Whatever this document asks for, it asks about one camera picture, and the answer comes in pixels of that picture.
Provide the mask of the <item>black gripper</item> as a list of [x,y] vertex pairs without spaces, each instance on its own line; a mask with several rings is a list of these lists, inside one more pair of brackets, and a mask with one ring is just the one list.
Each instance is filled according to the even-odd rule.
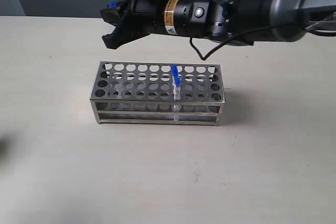
[[108,49],[119,47],[150,34],[206,38],[211,34],[211,0],[119,0],[100,10],[104,22],[114,26],[102,36]]

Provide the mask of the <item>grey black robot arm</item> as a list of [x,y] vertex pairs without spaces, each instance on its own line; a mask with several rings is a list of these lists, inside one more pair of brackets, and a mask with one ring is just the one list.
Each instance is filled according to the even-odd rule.
[[150,34],[233,46],[294,42],[307,29],[330,30],[324,19],[334,12],[335,0],[121,0],[100,13],[114,26],[102,39],[117,49]]

